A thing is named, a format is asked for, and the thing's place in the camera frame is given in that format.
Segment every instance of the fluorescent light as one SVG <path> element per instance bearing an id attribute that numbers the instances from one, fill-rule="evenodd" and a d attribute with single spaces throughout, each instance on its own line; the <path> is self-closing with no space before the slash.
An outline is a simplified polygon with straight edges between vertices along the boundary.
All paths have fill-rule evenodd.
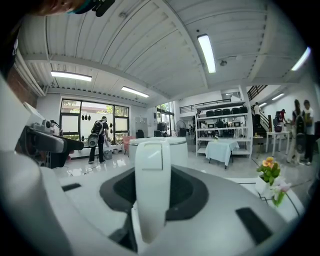
<path id="1" fill-rule="evenodd" d="M 209 73 L 215 73 L 216 72 L 215 57 L 211 47 L 209 36 L 207 34 L 200 35 L 198 36 L 198 40 L 204 54 L 206 65 L 208 66 Z"/>
<path id="2" fill-rule="evenodd" d="M 51 75 L 53 77 L 79 79 L 79 80 L 84 80 L 88 82 L 91 82 L 91 79 L 92 79 L 92 76 L 69 73 L 69 72 L 61 72 L 61 71 L 51 71 Z"/>
<path id="3" fill-rule="evenodd" d="M 145 98 L 148 98 L 148 97 L 149 97 L 148 94 L 144 94 L 144 93 L 142 93 L 142 92 L 140 92 L 140 91 L 131 89 L 131 88 L 129 88 L 129 87 L 125 87 L 125 86 L 124 86 L 124 87 L 122 87 L 121 90 L 126 91 L 126 92 L 129 92 L 129 93 L 132 93 L 132 94 L 140 95 L 140 96 L 145 97 Z"/>
<path id="4" fill-rule="evenodd" d="M 292 71 L 296 71 L 298 70 L 303 63 L 305 63 L 305 61 L 307 60 L 307 58 L 309 57 L 311 53 L 311 49 L 309 47 L 306 48 L 305 52 L 302 54 L 302 56 L 300 57 L 300 59 L 296 62 L 296 64 L 293 66 L 293 68 L 291 68 Z"/>
<path id="5" fill-rule="evenodd" d="M 279 99 L 280 97 L 282 97 L 283 95 L 285 95 L 284 93 L 280 93 L 277 97 L 274 97 L 272 100 L 275 101 L 276 99 Z"/>

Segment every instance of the metal shelving unit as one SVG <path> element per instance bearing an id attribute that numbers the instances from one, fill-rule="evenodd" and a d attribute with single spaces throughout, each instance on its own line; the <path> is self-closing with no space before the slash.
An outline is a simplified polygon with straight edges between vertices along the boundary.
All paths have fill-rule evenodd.
<path id="1" fill-rule="evenodd" d="M 220 103 L 220 104 L 212 104 L 212 105 L 206 105 L 206 106 L 198 106 L 194 107 L 195 112 L 195 135 L 196 135 L 196 156 L 198 154 L 205 154 L 206 153 L 206 148 L 201 147 L 201 142 L 210 142 L 213 141 L 213 138 L 210 137 L 200 137 L 200 132 L 201 131 L 223 131 L 223 130 L 246 130 L 246 137 L 234 137 L 234 138 L 229 138 L 229 137 L 221 137 L 219 140 L 234 140 L 237 142 L 244 142 L 245 143 L 245 148 L 239 148 L 238 150 L 232 151 L 233 155 L 251 155 L 251 148 L 253 144 L 253 138 L 252 136 L 248 133 L 249 126 L 252 124 L 248 123 L 248 116 L 251 113 L 239 113 L 239 114 L 228 114 L 228 115 L 219 115 L 219 116 L 201 116 L 198 117 L 197 112 L 198 111 L 208 111 L 208 110 L 215 110 L 215 109 L 225 109 L 225 108 L 234 108 L 234 107 L 241 107 L 244 106 L 246 101 L 234 101 L 234 102 L 229 102 L 229 103 Z M 245 118 L 245 126 L 240 126 L 240 127 L 225 127 L 225 128 L 198 128 L 199 121 L 202 120 L 212 120 L 214 121 L 215 119 L 224 119 L 224 118 L 236 118 L 236 117 L 244 117 Z"/>

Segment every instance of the window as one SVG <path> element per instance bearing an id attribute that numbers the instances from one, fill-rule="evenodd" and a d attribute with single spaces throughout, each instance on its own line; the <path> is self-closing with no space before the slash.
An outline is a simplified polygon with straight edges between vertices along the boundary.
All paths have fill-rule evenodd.
<path id="1" fill-rule="evenodd" d="M 63 100 L 61 106 L 61 113 L 80 113 L 80 101 Z"/>
<path id="2" fill-rule="evenodd" d="M 126 132 L 119 132 L 119 133 L 115 133 L 114 137 L 115 137 L 115 143 L 116 144 L 121 144 L 123 142 L 123 136 L 127 136 Z"/>
<path id="3" fill-rule="evenodd" d="M 103 116 L 109 126 L 109 138 L 113 143 L 121 143 L 122 137 L 129 134 L 128 107 L 63 99 L 59 120 L 63 136 L 72 140 L 82 140 L 83 137 L 86 141 L 95 121 L 101 120 Z"/>
<path id="4" fill-rule="evenodd" d="M 156 106 L 157 113 L 156 119 L 158 123 L 166 123 L 167 126 L 167 134 L 172 135 L 172 130 L 175 129 L 174 125 L 174 103 L 167 102 L 161 105 Z"/>
<path id="5" fill-rule="evenodd" d="M 128 117 L 129 109 L 127 107 L 115 106 L 114 107 L 114 115 L 117 117 Z"/>
<path id="6" fill-rule="evenodd" d="M 64 133 L 77 133 L 78 115 L 63 115 L 61 117 L 61 129 Z"/>
<path id="7" fill-rule="evenodd" d="M 115 118 L 115 131 L 128 131 L 128 119 L 127 118 Z"/>
<path id="8" fill-rule="evenodd" d="M 108 126 L 114 121 L 114 106 L 101 104 L 101 103 L 92 103 L 92 102 L 82 102 L 81 106 L 81 119 L 80 119 L 80 131 L 81 137 L 84 139 L 88 138 L 91 134 L 91 130 L 97 120 L 101 120 L 102 117 L 106 117 L 106 122 Z M 108 136 L 113 140 L 113 135 L 109 132 Z"/>
<path id="9" fill-rule="evenodd" d="M 79 140 L 79 135 L 63 135 L 64 138 L 70 139 L 70 140 L 74 140 L 74 141 L 78 141 Z"/>

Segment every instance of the corrugated metal ceiling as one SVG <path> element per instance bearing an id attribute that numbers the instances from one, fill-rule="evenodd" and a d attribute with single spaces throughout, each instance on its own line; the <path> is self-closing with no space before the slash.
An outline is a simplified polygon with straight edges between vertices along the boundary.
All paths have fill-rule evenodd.
<path id="1" fill-rule="evenodd" d="M 150 95 L 139 102 L 151 104 L 159 95 L 168 99 L 223 81 L 246 79 L 256 61 L 267 20 L 264 0 L 117 0 L 97 18 L 93 12 L 26 18 L 19 36 L 24 56 L 58 55 L 88 60 L 115 68 L 136 81 L 91 66 L 27 61 L 43 86 L 110 94 L 126 99 L 135 95 L 126 86 Z M 186 38 L 186 32 L 193 42 Z M 216 59 L 216 73 L 209 74 L 197 36 L 208 34 Z M 195 56 L 196 49 L 203 67 Z M 297 61 L 305 45 L 288 20 L 279 19 L 269 56 L 257 78 L 281 78 Z M 221 60 L 227 65 L 220 66 Z M 50 71 L 92 76 L 91 82 L 52 78 Z"/>

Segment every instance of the white floor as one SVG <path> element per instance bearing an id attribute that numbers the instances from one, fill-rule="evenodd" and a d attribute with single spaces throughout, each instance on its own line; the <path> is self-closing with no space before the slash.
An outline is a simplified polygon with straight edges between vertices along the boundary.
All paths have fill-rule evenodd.
<path id="1" fill-rule="evenodd" d="M 252 158 L 247 156 L 237 155 L 234 157 L 234 162 L 230 159 L 229 166 L 225 169 L 222 162 L 209 160 L 205 155 L 196 157 L 193 150 L 188 152 L 188 167 L 197 171 L 216 175 L 224 178 L 255 178 L 258 176 L 256 169 L 261 165 L 262 161 L 270 154 L 262 153 L 256 158 L 253 154 Z M 279 162 L 281 168 L 281 175 L 285 177 L 288 183 L 292 184 L 292 190 L 296 193 L 300 201 L 306 206 L 309 202 L 307 191 L 312 181 L 315 178 L 316 167 L 318 166 L 319 155 L 314 155 L 314 160 L 311 166 L 294 165 L 286 162 L 285 152 L 277 152 L 275 160 Z M 93 164 L 88 164 L 88 158 L 70 160 L 65 163 L 65 167 L 54 170 L 58 178 L 65 178 L 70 176 L 91 175 L 96 172 L 119 172 L 123 169 L 130 169 L 133 164 L 127 155 L 123 153 L 113 154 L 112 159 L 106 160 L 105 163 L 100 164 L 97 159 Z"/>

